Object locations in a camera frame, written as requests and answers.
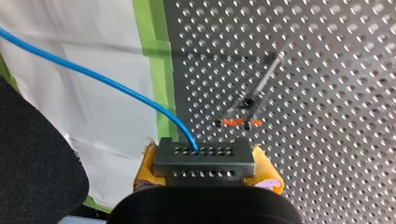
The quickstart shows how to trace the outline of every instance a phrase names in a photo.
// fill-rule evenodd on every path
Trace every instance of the black foam pad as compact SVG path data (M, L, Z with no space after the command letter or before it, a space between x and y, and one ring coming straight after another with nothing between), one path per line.
M88 188L64 138L0 77L0 223L58 223Z

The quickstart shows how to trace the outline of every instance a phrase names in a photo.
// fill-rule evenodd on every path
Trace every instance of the metal plate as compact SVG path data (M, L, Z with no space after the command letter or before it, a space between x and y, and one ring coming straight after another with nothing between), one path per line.
M164 2L177 114L198 141L262 144L305 223L396 223L393 0ZM216 128L282 48L264 125Z
M188 143L162 138L153 162L155 176L164 176L167 186L243 186L253 177L256 164L246 138L234 143Z

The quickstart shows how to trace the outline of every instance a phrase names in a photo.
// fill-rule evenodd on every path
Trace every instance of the white paper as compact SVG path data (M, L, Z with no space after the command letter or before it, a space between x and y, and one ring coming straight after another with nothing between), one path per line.
M2 0L0 25L19 38L153 98L131 0ZM23 97L78 153L90 195L113 208L132 192L142 150L156 140L154 109L0 40Z

